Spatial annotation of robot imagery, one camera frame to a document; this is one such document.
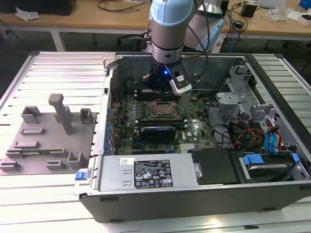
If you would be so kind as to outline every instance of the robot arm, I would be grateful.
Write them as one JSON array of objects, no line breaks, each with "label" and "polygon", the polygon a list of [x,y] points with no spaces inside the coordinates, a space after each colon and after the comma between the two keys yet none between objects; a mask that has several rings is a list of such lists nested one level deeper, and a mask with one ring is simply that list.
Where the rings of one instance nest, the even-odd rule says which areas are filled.
[{"label": "robot arm", "polygon": [[150,9],[152,67],[143,77],[153,90],[179,95],[197,78],[188,76],[181,63],[187,26],[203,0],[153,0]]}]

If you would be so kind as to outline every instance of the motherboard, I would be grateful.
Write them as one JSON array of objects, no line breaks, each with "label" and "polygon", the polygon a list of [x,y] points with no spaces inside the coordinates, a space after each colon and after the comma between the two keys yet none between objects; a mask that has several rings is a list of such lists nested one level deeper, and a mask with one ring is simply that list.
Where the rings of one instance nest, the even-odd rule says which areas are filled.
[{"label": "motherboard", "polygon": [[144,101],[135,95],[112,103],[116,155],[187,153],[217,147],[206,118],[208,98],[200,93]]}]

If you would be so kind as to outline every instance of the cpu socket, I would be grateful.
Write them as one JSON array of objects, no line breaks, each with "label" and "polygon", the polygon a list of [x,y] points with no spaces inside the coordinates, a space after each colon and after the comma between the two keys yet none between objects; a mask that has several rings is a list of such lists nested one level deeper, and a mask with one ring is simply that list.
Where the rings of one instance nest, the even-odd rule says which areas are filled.
[{"label": "cpu socket", "polygon": [[151,118],[178,118],[175,102],[154,102],[150,103],[152,109]]}]

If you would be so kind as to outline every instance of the warning label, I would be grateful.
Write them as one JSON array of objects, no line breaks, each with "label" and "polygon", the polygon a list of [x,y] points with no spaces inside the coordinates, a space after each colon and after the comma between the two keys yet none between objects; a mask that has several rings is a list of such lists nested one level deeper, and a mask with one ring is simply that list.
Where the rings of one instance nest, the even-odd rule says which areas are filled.
[{"label": "warning label", "polygon": [[134,162],[135,188],[172,187],[173,179],[169,160]]}]

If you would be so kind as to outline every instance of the floor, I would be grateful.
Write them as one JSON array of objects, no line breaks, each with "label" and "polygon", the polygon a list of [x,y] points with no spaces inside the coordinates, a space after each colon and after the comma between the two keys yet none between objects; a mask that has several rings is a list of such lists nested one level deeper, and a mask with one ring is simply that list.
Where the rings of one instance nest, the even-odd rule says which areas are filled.
[{"label": "floor", "polygon": [[[18,37],[30,50],[56,51],[50,33],[45,32],[17,32]],[[120,46],[117,45],[116,34],[97,34],[98,43],[93,44],[90,33],[62,33],[67,51],[133,51],[137,40],[125,39]],[[308,60],[311,59],[310,49],[306,47],[307,41],[290,41],[287,48],[284,41],[272,40],[266,49],[262,48],[263,40],[241,39],[236,45],[236,53],[281,53],[297,70],[301,71]],[[227,41],[221,52],[229,52],[231,42]],[[3,95],[14,76],[28,56],[28,50],[12,33],[8,39],[0,41],[0,97]],[[303,77],[311,83],[311,65],[303,72]]]}]

